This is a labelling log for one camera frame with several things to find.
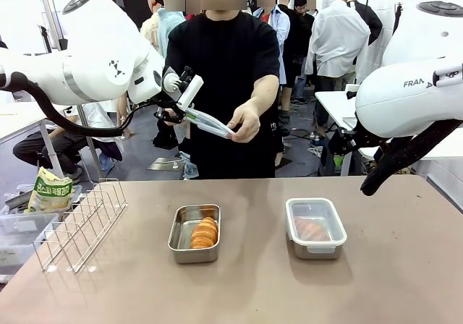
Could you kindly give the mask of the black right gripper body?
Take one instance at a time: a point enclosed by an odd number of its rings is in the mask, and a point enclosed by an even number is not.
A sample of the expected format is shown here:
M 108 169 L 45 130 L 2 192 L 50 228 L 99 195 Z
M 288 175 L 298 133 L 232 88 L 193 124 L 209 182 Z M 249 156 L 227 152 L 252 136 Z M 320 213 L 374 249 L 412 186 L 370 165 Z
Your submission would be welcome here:
M 332 154 L 347 154 L 360 148 L 379 147 L 385 142 L 385 138 L 369 132 L 358 121 L 352 130 L 339 127 L 329 140 L 328 149 Z

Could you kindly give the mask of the person's left hand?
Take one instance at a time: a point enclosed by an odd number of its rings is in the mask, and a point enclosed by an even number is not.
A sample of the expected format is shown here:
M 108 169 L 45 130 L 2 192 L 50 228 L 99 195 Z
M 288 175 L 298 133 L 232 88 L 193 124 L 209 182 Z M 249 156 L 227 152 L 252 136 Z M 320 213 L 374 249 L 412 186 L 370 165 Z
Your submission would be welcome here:
M 230 129 L 237 128 L 228 138 L 238 143 L 248 143 L 260 129 L 258 109 L 252 101 L 247 101 L 234 111 L 233 117 L 227 124 Z

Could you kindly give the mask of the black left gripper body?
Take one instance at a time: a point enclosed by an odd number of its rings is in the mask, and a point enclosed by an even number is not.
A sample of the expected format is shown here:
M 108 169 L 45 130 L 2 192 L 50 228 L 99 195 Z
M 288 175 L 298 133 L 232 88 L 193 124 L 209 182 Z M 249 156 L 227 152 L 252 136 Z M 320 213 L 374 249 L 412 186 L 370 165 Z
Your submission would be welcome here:
M 166 124 L 181 124 L 187 121 L 186 112 L 181 110 L 176 103 L 159 105 L 154 117 Z

